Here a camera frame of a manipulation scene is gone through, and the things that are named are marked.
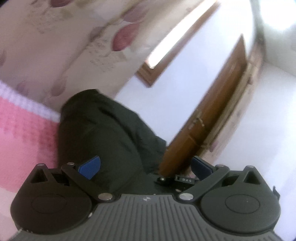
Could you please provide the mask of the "black garment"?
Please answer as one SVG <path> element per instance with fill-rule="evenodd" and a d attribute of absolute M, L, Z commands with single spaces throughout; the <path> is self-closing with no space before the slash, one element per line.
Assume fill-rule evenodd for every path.
<path fill-rule="evenodd" d="M 133 111 L 95 89 L 71 97 L 61 109 L 58 164 L 99 157 L 92 181 L 112 194 L 163 194 L 156 173 L 166 142 Z"/>

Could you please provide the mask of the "brown wooden door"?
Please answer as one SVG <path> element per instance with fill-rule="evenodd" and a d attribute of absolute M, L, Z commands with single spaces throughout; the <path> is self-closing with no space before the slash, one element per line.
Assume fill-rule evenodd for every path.
<path fill-rule="evenodd" d="M 240 36 L 217 78 L 167 147 L 159 166 L 160 175 L 167 177 L 189 167 L 234 94 L 246 66 L 244 38 Z"/>

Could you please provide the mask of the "pink white checked bed sheet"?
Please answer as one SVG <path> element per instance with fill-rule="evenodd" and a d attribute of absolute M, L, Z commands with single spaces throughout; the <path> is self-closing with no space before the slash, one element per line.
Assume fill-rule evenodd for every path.
<path fill-rule="evenodd" d="M 10 206 L 31 170 L 57 165 L 59 120 L 59 113 L 1 83 L 1 240 L 17 232 Z"/>

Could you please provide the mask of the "beige leaf print curtain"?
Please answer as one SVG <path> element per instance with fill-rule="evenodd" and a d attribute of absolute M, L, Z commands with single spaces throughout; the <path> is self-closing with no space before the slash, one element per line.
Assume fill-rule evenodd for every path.
<path fill-rule="evenodd" d="M 114 97 L 199 1 L 7 1 L 1 81 L 59 110 L 74 94 Z"/>

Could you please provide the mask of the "wooden window frame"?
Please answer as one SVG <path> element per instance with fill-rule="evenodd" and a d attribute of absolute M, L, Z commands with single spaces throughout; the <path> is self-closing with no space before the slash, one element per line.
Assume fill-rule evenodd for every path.
<path fill-rule="evenodd" d="M 152 87 L 171 61 L 198 32 L 203 24 L 217 11 L 220 1 L 201 1 L 170 30 L 153 49 L 137 71 L 137 76 L 147 87 Z"/>

